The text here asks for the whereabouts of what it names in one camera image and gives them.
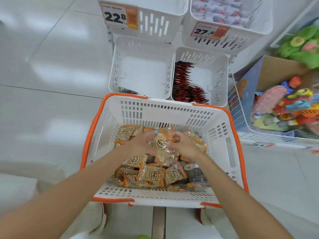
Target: cardboard box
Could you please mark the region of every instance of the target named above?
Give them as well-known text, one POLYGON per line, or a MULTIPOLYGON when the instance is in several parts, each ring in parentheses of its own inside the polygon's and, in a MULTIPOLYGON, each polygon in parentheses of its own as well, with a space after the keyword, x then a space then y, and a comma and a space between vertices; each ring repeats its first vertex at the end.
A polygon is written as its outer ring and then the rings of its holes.
MULTIPOLYGON (((247 121, 250 121, 256 91, 264 92, 268 88, 279 85, 281 82, 289 80, 295 75, 302 76, 303 79, 301 86, 297 89, 311 88, 313 83, 314 71, 309 70, 297 61, 262 56, 257 62, 254 61, 253 63, 253 66, 249 64, 234 74, 235 79, 239 80, 237 90, 241 97, 241 104, 247 121)), ((246 128, 247 125, 242 117, 242 112, 238 110, 240 109, 237 106, 239 103, 234 102, 238 98, 234 97, 232 92, 233 90, 228 94, 228 104, 235 121, 235 127, 237 131, 240 131, 246 128)))

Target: forearm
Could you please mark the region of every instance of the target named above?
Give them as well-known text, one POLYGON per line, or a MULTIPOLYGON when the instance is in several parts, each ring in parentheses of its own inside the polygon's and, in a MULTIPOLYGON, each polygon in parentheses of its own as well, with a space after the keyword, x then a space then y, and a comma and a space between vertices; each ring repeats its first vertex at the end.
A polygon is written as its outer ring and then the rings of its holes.
POLYGON ((0 238, 61 237, 120 162, 126 159, 129 159, 127 150, 112 150, 7 214, 0 220, 0 238))
POLYGON ((240 238, 293 238, 259 202, 234 182, 209 156, 195 159, 240 238))

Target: green plush toy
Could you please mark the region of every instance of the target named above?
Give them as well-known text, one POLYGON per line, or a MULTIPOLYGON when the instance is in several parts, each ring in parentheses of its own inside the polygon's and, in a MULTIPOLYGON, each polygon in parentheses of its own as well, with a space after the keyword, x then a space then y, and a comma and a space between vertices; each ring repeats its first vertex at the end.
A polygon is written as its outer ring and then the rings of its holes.
POLYGON ((284 40, 277 50, 281 58, 299 61, 309 69, 319 68, 319 26, 305 27, 284 40))

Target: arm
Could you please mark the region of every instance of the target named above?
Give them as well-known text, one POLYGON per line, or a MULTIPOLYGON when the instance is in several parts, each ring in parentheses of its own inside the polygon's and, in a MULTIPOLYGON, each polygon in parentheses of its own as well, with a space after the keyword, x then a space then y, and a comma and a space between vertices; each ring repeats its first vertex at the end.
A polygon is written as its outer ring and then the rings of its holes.
POLYGON ((285 238, 291 234, 259 202, 234 182, 208 155, 199 151, 182 132, 167 147, 197 163, 240 238, 285 238))
POLYGON ((0 220, 0 238, 60 238, 105 181, 125 160, 154 153, 144 132, 71 175, 0 220))

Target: hand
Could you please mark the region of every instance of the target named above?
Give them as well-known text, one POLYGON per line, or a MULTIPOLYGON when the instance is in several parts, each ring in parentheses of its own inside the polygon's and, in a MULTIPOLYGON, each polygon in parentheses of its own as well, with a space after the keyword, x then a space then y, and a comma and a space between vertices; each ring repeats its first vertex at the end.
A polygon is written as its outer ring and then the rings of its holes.
POLYGON ((176 142, 167 142, 167 148, 178 151, 181 155, 190 160, 195 160, 201 153, 185 133, 175 131, 172 132, 171 136, 176 139, 176 142))
POLYGON ((155 137, 154 132, 143 132, 134 137, 131 141, 126 142, 119 148, 124 148, 128 151, 130 157, 143 156, 145 154, 156 153, 156 149, 149 145, 155 137))

